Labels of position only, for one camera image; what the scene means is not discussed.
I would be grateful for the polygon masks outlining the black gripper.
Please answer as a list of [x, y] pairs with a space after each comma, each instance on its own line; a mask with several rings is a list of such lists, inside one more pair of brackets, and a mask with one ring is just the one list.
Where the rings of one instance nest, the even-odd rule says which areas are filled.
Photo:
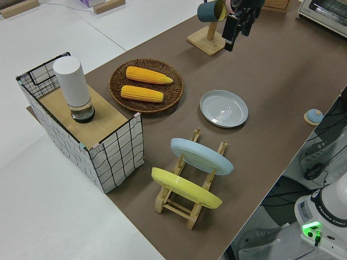
[[233, 1], [233, 11], [235, 13], [241, 11], [247, 11], [251, 9], [251, 17], [247, 16], [242, 22], [241, 34], [248, 37], [252, 25], [260, 15], [261, 8], [263, 7], [265, 0], [239, 0]]

